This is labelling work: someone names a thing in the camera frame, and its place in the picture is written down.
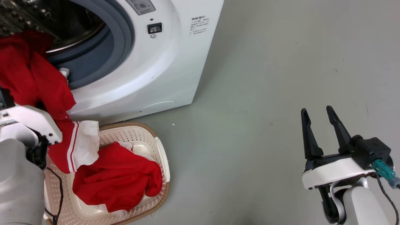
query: stainless steel drum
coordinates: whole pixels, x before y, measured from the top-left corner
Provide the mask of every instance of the stainless steel drum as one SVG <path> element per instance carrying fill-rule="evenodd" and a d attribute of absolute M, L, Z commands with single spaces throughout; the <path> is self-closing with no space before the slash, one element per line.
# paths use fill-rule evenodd
<path fill-rule="evenodd" d="M 0 36 L 33 29 L 55 37 L 49 54 L 95 36 L 104 22 L 90 10 L 69 0 L 0 0 Z"/>

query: red clothing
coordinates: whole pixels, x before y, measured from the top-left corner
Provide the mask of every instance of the red clothing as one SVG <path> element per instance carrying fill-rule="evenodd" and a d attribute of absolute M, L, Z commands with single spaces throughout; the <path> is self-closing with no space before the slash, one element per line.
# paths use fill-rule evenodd
<path fill-rule="evenodd" d="M 63 133 L 62 142 L 49 147 L 49 155 L 62 172 L 69 173 L 66 158 L 74 124 L 67 110 L 75 100 L 65 77 L 46 60 L 53 39 L 32 30 L 0 38 L 0 85 L 11 91 L 19 105 L 43 102 Z"/>
<path fill-rule="evenodd" d="M 92 165 L 75 173 L 73 192 L 87 205 L 105 204 L 108 212 L 130 211 L 142 200 L 158 195 L 162 188 L 160 166 L 113 143 L 99 150 Z"/>

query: gray floor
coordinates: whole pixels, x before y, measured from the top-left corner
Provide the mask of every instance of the gray floor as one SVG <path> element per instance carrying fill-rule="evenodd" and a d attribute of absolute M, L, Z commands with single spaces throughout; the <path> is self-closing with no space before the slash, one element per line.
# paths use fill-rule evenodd
<path fill-rule="evenodd" d="M 326 153 L 338 148 L 330 104 L 350 134 L 379 137 L 400 161 L 399 8 L 398 0 L 226 0 L 193 104 L 136 119 L 165 146 L 171 193 L 135 224 L 328 224 L 318 191 L 301 182 L 300 110 Z"/>

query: white stripe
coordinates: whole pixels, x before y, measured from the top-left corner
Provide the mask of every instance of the white stripe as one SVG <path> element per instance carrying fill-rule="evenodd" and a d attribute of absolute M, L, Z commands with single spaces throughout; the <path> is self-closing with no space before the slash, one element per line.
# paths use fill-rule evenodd
<path fill-rule="evenodd" d="M 77 128 L 77 124 L 76 122 L 74 123 L 74 129 L 72 130 L 72 136 L 71 136 L 71 142 L 70 142 L 70 147 L 68 148 L 67 151 L 67 162 L 68 162 L 68 169 L 70 170 L 70 173 L 72 173 L 74 171 L 73 167 L 72 167 L 72 162 L 71 162 L 71 153 L 72 153 L 72 149 L 74 148 L 74 140 L 75 140 L 75 134 L 76 134 L 76 128 Z"/>

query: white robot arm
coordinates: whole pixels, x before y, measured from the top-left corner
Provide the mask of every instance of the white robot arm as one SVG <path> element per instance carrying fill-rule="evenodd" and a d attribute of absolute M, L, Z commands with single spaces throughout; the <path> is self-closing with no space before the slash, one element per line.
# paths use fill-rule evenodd
<path fill-rule="evenodd" d="M 48 146 L 62 133 L 51 116 L 31 106 L 16 106 L 0 88 L 0 224 L 41 225 Z"/>
<path fill-rule="evenodd" d="M 302 176 L 304 188 L 319 190 L 326 220 L 331 224 L 389 225 L 375 195 L 368 189 L 366 177 L 377 178 L 382 191 L 379 175 L 388 180 L 392 188 L 400 187 L 400 179 L 395 177 L 389 156 L 390 148 L 378 138 L 351 137 L 333 108 L 327 106 L 326 109 L 338 138 L 339 154 L 324 156 L 312 133 L 307 110 L 303 109 L 304 154 L 307 159 Z"/>

